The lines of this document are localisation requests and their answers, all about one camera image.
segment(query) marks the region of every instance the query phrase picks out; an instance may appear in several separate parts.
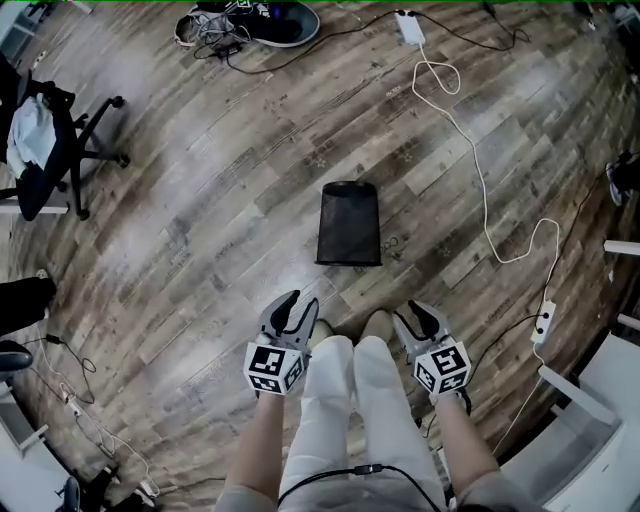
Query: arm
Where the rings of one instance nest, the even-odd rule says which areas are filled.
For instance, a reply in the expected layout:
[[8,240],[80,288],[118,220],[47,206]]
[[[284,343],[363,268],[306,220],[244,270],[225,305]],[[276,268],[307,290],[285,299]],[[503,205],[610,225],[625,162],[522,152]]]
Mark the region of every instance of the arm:
[[284,396],[262,393],[253,419],[240,436],[240,450],[225,487],[243,485],[278,502],[283,418]]
[[491,450],[455,394],[439,396],[435,408],[456,494],[462,494],[484,475],[500,471]]

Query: black sneaker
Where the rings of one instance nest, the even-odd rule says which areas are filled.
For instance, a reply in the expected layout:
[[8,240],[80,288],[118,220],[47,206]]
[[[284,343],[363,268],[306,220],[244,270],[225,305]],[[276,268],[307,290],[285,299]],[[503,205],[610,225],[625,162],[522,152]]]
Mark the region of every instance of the black sneaker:
[[251,9],[235,9],[228,15],[238,35],[246,35],[259,43],[279,48],[300,44],[302,25],[286,17],[285,3],[252,3]]

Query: wire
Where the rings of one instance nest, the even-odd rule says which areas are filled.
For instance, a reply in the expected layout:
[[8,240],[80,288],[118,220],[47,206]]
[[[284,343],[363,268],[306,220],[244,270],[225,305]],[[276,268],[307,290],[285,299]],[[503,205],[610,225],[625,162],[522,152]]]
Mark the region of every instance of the wire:
[[[486,186],[486,184],[484,182],[484,177],[482,175],[482,170],[480,169],[480,163],[478,162],[478,151],[477,151],[475,143],[473,142],[471,137],[469,137],[464,131],[462,131],[460,126],[458,126],[458,123],[456,122],[456,120],[453,118],[453,116],[451,114],[449,114],[449,112],[447,112],[446,110],[444,110],[444,109],[438,107],[437,105],[431,103],[427,98],[422,96],[416,90],[416,81],[417,81],[417,78],[418,78],[418,69],[420,68],[421,64],[426,64],[429,67],[429,70],[436,77],[436,80],[438,81],[438,84],[440,85],[442,90],[445,93],[450,94],[450,95],[457,94],[457,92],[460,90],[460,87],[461,87],[460,73],[451,64],[445,64],[445,63],[442,63],[442,62],[430,61],[429,59],[427,59],[427,56],[424,53],[424,48],[423,48],[422,45],[420,45],[420,53],[422,54],[422,58],[424,60],[422,60],[420,62],[417,62],[416,65],[413,68],[413,81],[411,83],[411,89],[412,89],[413,93],[418,98],[420,98],[427,105],[432,107],[434,110],[437,110],[442,115],[444,115],[453,124],[453,126],[456,128],[456,130],[458,130],[460,135],[462,135],[467,140],[467,142],[469,142],[469,144],[471,145],[471,149],[473,150],[473,159],[474,159],[474,162],[475,162],[476,170],[478,172],[478,177],[480,178],[480,184],[482,185],[482,202],[483,202],[483,206],[484,206],[484,223],[483,223],[484,224],[484,234],[485,234],[485,236],[487,238],[487,241],[489,242],[489,246],[491,247],[491,250],[493,251],[493,255],[496,257],[496,259],[501,264],[504,265],[504,264],[507,264],[507,263],[514,263],[516,261],[519,261],[519,260],[522,260],[522,259],[526,258],[527,256],[529,256],[529,254],[531,254],[531,250],[533,249],[533,240],[534,240],[534,238],[536,236],[536,233],[537,233],[538,228],[540,227],[540,225],[543,222],[549,222],[549,223],[553,224],[556,227],[556,256],[555,256],[555,259],[553,261],[553,264],[551,265],[551,268],[549,269],[549,274],[547,275],[547,280],[546,280],[545,284],[548,284],[549,280],[551,279],[551,272],[553,271],[553,268],[555,267],[556,262],[558,261],[558,258],[560,256],[560,225],[553,219],[549,219],[549,218],[543,217],[542,219],[540,219],[538,221],[538,223],[536,224],[536,227],[533,229],[533,233],[531,234],[531,239],[529,241],[529,249],[527,250],[526,253],[521,254],[520,256],[515,256],[515,257],[513,257],[511,259],[506,259],[506,260],[502,259],[500,257],[500,255],[496,251],[496,248],[495,248],[495,246],[493,244],[493,241],[491,240],[491,236],[489,235],[489,228],[488,228],[489,208],[488,208],[488,205],[487,205],[487,186]],[[438,77],[438,74],[433,69],[433,66],[447,66],[447,67],[453,68],[455,70],[456,75],[458,77],[458,87],[456,88],[455,91],[449,91],[448,89],[446,89],[443,86],[442,82],[440,81],[440,78]],[[545,286],[545,289],[544,289],[544,292],[543,292],[543,301],[546,300],[546,293],[547,293],[547,289],[546,289],[546,286]]]
[[[71,350],[71,348],[67,345],[66,342],[61,340],[61,343],[63,345],[65,345],[67,347],[67,349],[73,354],[75,359],[80,362],[80,364],[82,365],[82,368],[83,368],[83,374],[84,374],[84,370],[89,371],[90,373],[95,373],[96,367],[93,364],[93,362],[91,362],[87,358],[80,359],[79,356],[73,350]],[[42,349],[42,355],[44,356],[45,363],[49,367],[49,370],[52,373],[58,375],[63,380],[63,382],[61,382],[59,384],[59,386],[60,386],[60,390],[63,392],[63,394],[67,394],[67,400],[64,400],[57,393],[56,393],[56,395],[58,395],[58,397],[65,404],[69,403],[69,401],[72,400],[73,398],[77,398],[81,402],[88,403],[87,401],[84,401],[80,397],[78,397],[78,394],[76,393],[75,389],[73,388],[73,386],[69,383],[69,381],[65,378],[65,376],[62,373],[60,373],[60,372],[58,372],[58,371],[53,369],[53,367],[49,363],[49,360],[47,359],[47,353],[44,350],[44,345],[42,343],[42,340],[40,340],[40,348]],[[89,367],[85,366],[84,361],[87,361],[87,362],[91,363],[93,369],[90,369]],[[92,403],[95,403],[95,397],[93,396],[93,393],[91,393],[91,397],[94,400]],[[127,441],[125,441],[124,439],[122,439],[122,438],[118,437],[117,435],[111,433],[109,430],[107,430],[107,428],[104,425],[102,425],[97,420],[94,420],[89,415],[89,413],[87,413],[87,411],[85,411],[82,407],[80,407],[80,405],[78,405],[76,403],[75,407],[81,412],[81,415],[84,415],[87,418],[89,418],[89,421],[91,421],[94,429],[96,430],[96,432],[100,436],[100,444],[97,445],[99,448],[100,448],[100,445],[102,445],[102,447],[104,447],[104,450],[113,458],[113,456],[115,455],[115,452],[116,452],[116,441],[118,441],[119,443],[121,443],[121,444],[125,445],[127,448],[129,448],[131,453],[142,461],[142,463],[144,464],[144,467],[145,467],[145,475],[146,475],[147,480],[149,480],[149,482],[156,488],[156,490],[153,491],[153,493],[152,493],[153,494],[152,497],[159,496],[160,495],[160,488],[154,482],[153,478],[151,477],[151,475],[149,473],[149,463],[147,462],[147,460],[142,455],[140,455],[136,450],[134,450],[133,447]],[[108,448],[107,445],[104,443],[104,437],[103,437],[102,433],[106,434],[108,436],[108,439],[111,439],[111,448]]]
[[278,507],[280,507],[280,505],[282,504],[282,502],[284,501],[284,499],[289,496],[289,494],[291,494],[293,491],[295,491],[296,489],[299,489],[300,487],[310,484],[312,482],[315,482],[316,480],[321,480],[323,478],[329,478],[332,476],[339,476],[339,475],[352,475],[354,474],[355,468],[350,468],[350,469],[335,469],[333,471],[323,471],[322,473],[317,473],[315,475],[312,475],[308,478],[305,478],[304,480],[301,480],[300,482],[298,482],[296,485],[294,485],[293,487],[291,487],[291,489],[287,490],[284,492],[284,494],[282,494],[282,496],[280,496],[278,498]]
[[[514,30],[513,32],[509,31],[507,28],[504,27],[504,25],[502,25],[502,23],[500,23],[498,21],[498,18],[496,18],[495,16],[491,16],[495,22],[500,25],[503,30],[505,30],[509,35],[511,35],[512,39],[511,39],[511,44],[509,46],[505,46],[505,47],[499,47],[499,46],[493,46],[491,44],[483,44],[483,43],[478,43],[477,41],[474,41],[473,39],[469,39],[468,37],[465,36],[461,36],[460,34],[457,34],[456,32],[454,32],[453,30],[451,30],[449,27],[447,27],[446,25],[443,25],[442,23],[440,23],[439,21],[434,20],[431,16],[427,16],[426,14],[423,14],[421,12],[418,11],[409,11],[409,12],[413,12],[415,13],[417,16],[420,16],[421,18],[425,18],[427,20],[429,20],[431,23],[435,23],[436,25],[438,25],[440,28],[445,29],[447,32],[449,32],[449,34],[451,34],[452,36],[457,37],[458,39],[462,39],[463,41],[466,41],[467,43],[479,46],[480,48],[485,48],[487,50],[493,50],[496,52],[508,52],[509,50],[512,50],[515,45],[516,45],[516,40],[519,41],[523,41],[525,43],[530,43],[531,42],[531,38],[529,37],[529,34],[527,34],[524,30],[517,28],[516,30]],[[519,38],[516,36],[517,32],[521,32],[522,34],[525,35],[525,38]]]
[[20,343],[20,345],[22,345],[24,347],[25,345],[28,345],[29,343],[35,343],[37,341],[42,341],[44,339],[46,339],[46,338],[38,338],[38,339],[35,339],[35,340],[29,340],[29,341],[25,341],[24,343]]
[[425,439],[429,437],[429,432],[431,432],[431,425],[433,425],[433,422],[435,421],[435,419],[436,419],[436,414],[434,412],[433,418],[431,418],[431,421],[429,422],[429,425],[427,426],[427,433],[422,436]]
[[229,62],[229,54],[227,53],[227,65],[235,70],[235,71],[239,71],[240,73],[243,73],[245,75],[261,75],[263,73],[272,73],[274,71],[278,71],[284,67],[287,67],[289,64],[293,64],[294,62],[302,59],[304,56],[308,55],[310,52],[312,52],[313,50],[315,50],[318,46],[320,46],[322,43],[324,43],[327,39],[331,39],[332,37],[337,37],[337,36],[343,36],[343,35],[347,35],[347,34],[354,34],[356,32],[362,32],[363,30],[369,28],[371,25],[373,25],[375,22],[380,21],[381,19],[386,18],[387,16],[389,16],[390,14],[394,14],[396,11],[387,11],[384,14],[381,14],[380,16],[377,16],[371,20],[369,20],[367,23],[365,23],[363,26],[359,27],[359,28],[354,28],[351,30],[341,30],[339,32],[331,32],[329,34],[327,34],[324,37],[321,37],[320,39],[318,39],[315,43],[313,43],[311,46],[309,46],[309,48],[307,48],[305,51],[303,51],[302,53],[296,55],[295,57],[293,57],[292,59],[288,60],[287,62],[285,62],[284,64],[280,64],[278,66],[274,66],[272,68],[268,68],[268,69],[262,69],[262,70],[258,70],[258,71],[248,71],[246,69],[241,69],[238,68],[236,66],[234,66],[233,64],[231,64],[231,62]]
[[312,476],[310,476],[308,478],[305,478],[304,480],[301,480],[296,485],[291,487],[288,491],[286,491],[284,494],[282,494],[280,496],[280,498],[278,498],[278,507],[280,507],[280,505],[282,504],[284,499],[287,496],[289,496],[293,491],[295,491],[296,489],[299,489],[300,487],[303,487],[303,486],[305,486],[307,484],[315,482],[317,480],[321,480],[323,478],[330,478],[332,476],[338,476],[338,475],[366,476],[366,475],[371,475],[371,474],[374,474],[374,473],[380,473],[383,469],[388,469],[389,471],[395,471],[396,473],[400,473],[401,475],[403,475],[407,480],[409,480],[414,485],[414,487],[416,489],[418,489],[420,494],[422,494],[422,496],[429,502],[429,505],[431,505],[431,507],[433,508],[434,512],[440,512],[440,509],[431,500],[431,498],[429,498],[427,493],[425,493],[422,490],[422,487],[420,487],[418,482],[416,482],[411,477],[411,475],[409,475],[406,471],[403,471],[402,469],[397,468],[395,466],[384,466],[382,464],[365,464],[365,465],[362,465],[362,466],[355,466],[355,467],[349,468],[349,469],[336,469],[336,470],[333,470],[333,471],[323,471],[322,473],[317,473],[315,475],[312,475]]
[[60,400],[63,404],[64,404],[64,403],[66,403],[66,402],[64,401],[64,398],[62,398],[62,397],[58,394],[58,392],[57,392],[55,389],[53,389],[53,388],[49,385],[49,383],[48,383],[46,380],[44,380],[44,379],[42,378],[42,375],[40,375],[40,374],[39,374],[39,373],[38,373],[34,368],[29,368],[29,371],[32,371],[33,373],[35,373],[35,374],[36,374],[36,376],[38,377],[38,379],[40,379],[40,381],[42,381],[42,383],[43,383],[45,386],[47,386],[47,388],[49,389],[49,391],[51,391],[54,395],[56,395],[56,397],[58,398],[58,400]]
[[[542,358],[540,356],[538,356],[536,354],[536,357],[538,359],[540,359],[542,361]],[[533,387],[533,389],[531,390],[531,393],[529,393],[529,396],[527,397],[527,399],[524,401],[524,403],[522,404],[522,407],[520,407],[520,410],[518,411],[518,414],[516,414],[516,417],[513,419],[513,421],[511,422],[511,425],[509,425],[509,428],[507,429],[507,431],[504,433],[504,435],[502,436],[502,438],[500,439],[500,441],[498,441],[498,444],[496,445],[496,447],[493,449],[493,453],[496,453],[496,451],[498,450],[498,448],[500,447],[500,445],[502,444],[502,441],[505,440],[505,438],[509,435],[509,432],[511,432],[511,429],[513,428],[513,426],[516,424],[516,421],[518,421],[518,418],[520,417],[520,415],[522,414],[522,411],[524,411],[524,408],[527,406],[527,404],[529,403],[529,400],[531,400],[531,397],[533,396],[533,394],[536,392],[536,389],[538,389],[538,386],[540,385],[540,383],[542,382],[542,377],[540,377],[538,379],[538,382],[536,382],[536,385]]]
[[96,365],[93,364],[93,361],[91,361],[91,359],[89,359],[88,357],[83,357],[82,359],[80,359],[80,357],[78,356],[78,354],[76,354],[73,349],[69,346],[69,344],[66,341],[62,341],[62,344],[67,347],[67,350],[69,352],[71,352],[71,355],[75,358],[76,361],[78,361],[78,363],[80,363],[80,366],[82,367],[82,376],[84,377],[84,382],[87,385],[87,392],[89,393],[89,400],[85,400],[83,398],[80,398],[77,394],[75,395],[75,397],[80,400],[81,402],[87,404],[87,405],[93,405],[96,403],[96,397],[93,394],[93,391],[91,391],[91,386],[89,385],[89,379],[87,378],[87,372],[89,373],[96,373]]
[[502,331],[491,343],[489,343],[485,349],[482,351],[482,354],[480,354],[480,357],[478,358],[478,361],[476,362],[476,366],[473,369],[473,371],[471,372],[471,376],[469,377],[469,380],[467,381],[467,385],[469,385],[469,383],[471,382],[471,380],[473,379],[473,377],[475,376],[476,372],[478,371],[478,368],[480,366],[480,363],[482,362],[482,359],[484,358],[484,356],[487,355],[487,352],[489,352],[489,350],[491,349],[491,347],[493,347],[496,343],[498,343],[498,341],[500,341],[500,339],[507,334],[509,331],[511,331],[512,329],[515,329],[516,327],[518,327],[520,324],[522,324],[523,322],[526,322],[527,320],[530,320],[532,318],[537,318],[539,316],[542,315],[529,315],[529,316],[525,316],[524,318],[521,318],[520,320],[518,320],[515,324],[510,325],[509,327],[507,327],[504,331]]
[[[371,25],[373,25],[374,23],[376,23],[377,21],[380,21],[383,18],[386,18],[387,16],[389,16],[390,14],[395,14],[396,12],[399,12],[398,9],[394,9],[393,11],[387,11],[384,14],[381,14],[380,16],[374,17],[371,20],[369,20],[367,23],[365,23],[363,26],[359,27],[359,28],[355,28],[352,30],[341,30],[339,32],[332,32],[330,34],[327,34],[326,36],[320,38],[318,41],[316,41],[315,43],[313,43],[309,48],[307,48],[305,51],[303,51],[302,53],[296,55],[295,57],[293,57],[292,59],[288,60],[287,62],[285,62],[284,64],[280,64],[278,66],[274,66],[272,68],[267,68],[267,69],[261,69],[261,70],[257,70],[257,71],[249,71],[246,69],[241,69],[233,64],[231,64],[231,62],[229,61],[229,54],[226,54],[226,61],[227,61],[227,65],[235,70],[235,71],[239,71],[240,73],[243,73],[245,75],[260,75],[262,73],[272,73],[274,71],[278,71],[282,68],[285,68],[286,66],[288,66],[289,64],[293,64],[294,62],[302,59],[303,57],[305,57],[306,55],[308,55],[309,53],[311,53],[315,48],[317,48],[319,45],[321,45],[322,43],[324,43],[327,39],[331,38],[331,37],[336,37],[336,36],[341,36],[341,35],[347,35],[347,34],[354,34],[356,32],[362,32],[363,30],[366,30],[367,28],[369,28]],[[409,11],[410,13],[414,13],[417,16],[420,16],[422,18],[425,18],[429,21],[431,21],[432,23],[435,23],[436,25],[438,25],[439,27],[445,29],[449,34],[451,34],[454,37],[457,37],[458,39],[462,39],[463,41],[466,41],[469,44],[473,44],[475,46],[479,46],[480,48],[485,48],[487,50],[493,50],[493,51],[497,51],[497,52],[508,52],[509,50],[511,50],[515,44],[516,44],[516,40],[520,40],[520,41],[524,41],[524,42],[531,42],[531,39],[529,38],[529,35],[522,29],[516,29],[513,32],[510,32],[507,28],[504,27],[504,25],[502,25],[502,23],[500,23],[497,18],[494,17],[494,20],[498,23],[498,25],[500,25],[504,30],[506,30],[511,36],[512,36],[512,41],[511,44],[509,46],[506,46],[504,48],[501,48],[499,46],[493,46],[490,44],[483,44],[483,43],[479,43],[477,41],[474,41],[473,39],[469,39],[468,37],[465,37],[463,35],[458,34],[457,32],[451,30],[450,28],[448,28],[446,25],[443,25],[442,23],[440,23],[439,21],[433,19],[431,16],[427,16],[426,14],[423,14],[421,12],[418,11]],[[522,33],[524,34],[525,38],[519,38],[516,36],[516,33]],[[208,58],[208,57],[213,57],[214,54],[212,53],[211,55],[208,55],[207,57],[199,57],[199,59],[204,59],[204,58]]]
[[493,21],[495,21],[498,25],[500,25],[500,28],[502,30],[504,30],[507,34],[509,34],[513,38],[511,43],[512,47],[515,46],[516,40],[522,41],[523,43],[531,42],[531,38],[529,37],[529,34],[527,34],[521,28],[516,28],[515,30],[511,31],[507,27],[505,27],[502,23],[500,23],[500,20],[498,20],[496,16],[492,14],[491,17],[493,18]]
[[49,367],[49,370],[56,374],[58,377],[60,377],[63,382],[66,384],[68,390],[65,391],[63,390],[64,393],[68,393],[68,395],[73,396],[75,398],[77,398],[79,401],[81,401],[82,403],[85,403],[87,405],[93,405],[95,403],[95,396],[93,395],[93,392],[91,391],[91,386],[89,386],[89,379],[87,378],[87,373],[96,373],[96,365],[93,364],[93,362],[88,359],[88,358],[82,358],[80,359],[80,357],[78,356],[78,354],[76,354],[71,347],[67,344],[66,341],[62,341],[60,340],[60,344],[64,345],[67,350],[69,352],[71,352],[71,354],[73,355],[74,359],[76,361],[78,361],[78,363],[80,363],[80,366],[82,367],[82,376],[84,377],[84,381],[87,385],[87,392],[89,393],[89,400],[85,400],[84,398],[81,398],[80,396],[78,396],[78,393],[76,392],[75,388],[71,385],[71,383],[67,380],[67,378],[60,372],[56,371],[53,369],[53,367],[51,366],[51,363],[49,362],[49,359],[47,358],[47,353],[44,349],[44,344],[42,343],[43,340],[47,340],[47,338],[40,338],[38,341],[40,341],[40,350],[42,350],[42,355],[44,356],[44,362],[47,364],[47,366]]

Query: white pants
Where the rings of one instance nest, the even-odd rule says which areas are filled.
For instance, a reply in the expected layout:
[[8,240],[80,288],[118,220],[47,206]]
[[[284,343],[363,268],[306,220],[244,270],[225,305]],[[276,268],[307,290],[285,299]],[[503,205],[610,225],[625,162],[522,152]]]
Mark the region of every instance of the white pants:
[[[411,417],[387,344],[376,336],[368,336],[355,348],[349,338],[331,336],[313,350],[300,427],[291,443],[280,494],[309,476],[351,467],[346,437],[353,393],[366,431],[368,463],[406,471],[436,504],[444,505],[442,484],[427,441]],[[406,481],[397,472],[377,474],[382,475]],[[304,486],[295,494],[314,485]]]

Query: plug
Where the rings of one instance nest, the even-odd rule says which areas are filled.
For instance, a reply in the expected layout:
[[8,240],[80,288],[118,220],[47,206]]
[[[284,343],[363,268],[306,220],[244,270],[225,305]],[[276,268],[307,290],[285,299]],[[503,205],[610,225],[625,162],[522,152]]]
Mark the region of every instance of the plug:
[[491,16],[493,16],[494,18],[496,17],[496,8],[493,5],[493,2],[482,2],[482,7],[484,7],[484,10],[487,11]]
[[62,345],[62,340],[53,334],[47,334],[44,339],[49,343],[53,343],[54,345]]
[[371,475],[372,473],[380,473],[382,464],[365,464],[364,466],[356,466],[353,468],[354,475]]

